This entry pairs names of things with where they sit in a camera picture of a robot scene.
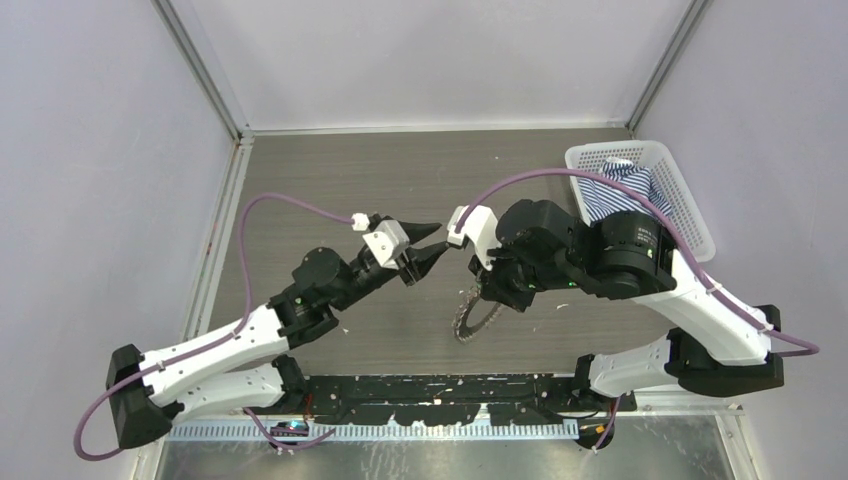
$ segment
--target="towel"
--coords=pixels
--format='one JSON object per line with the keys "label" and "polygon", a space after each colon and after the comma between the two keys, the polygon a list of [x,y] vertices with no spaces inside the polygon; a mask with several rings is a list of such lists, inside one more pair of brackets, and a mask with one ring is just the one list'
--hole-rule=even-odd
{"label": "towel", "polygon": [[[650,168],[637,167],[630,160],[610,157],[598,173],[636,191],[653,203],[665,216],[671,216],[671,204],[654,181]],[[652,215],[647,208],[623,192],[585,178],[577,179],[577,184],[580,185],[580,193],[583,195],[583,202],[589,213],[590,224],[621,211],[636,211]]]}

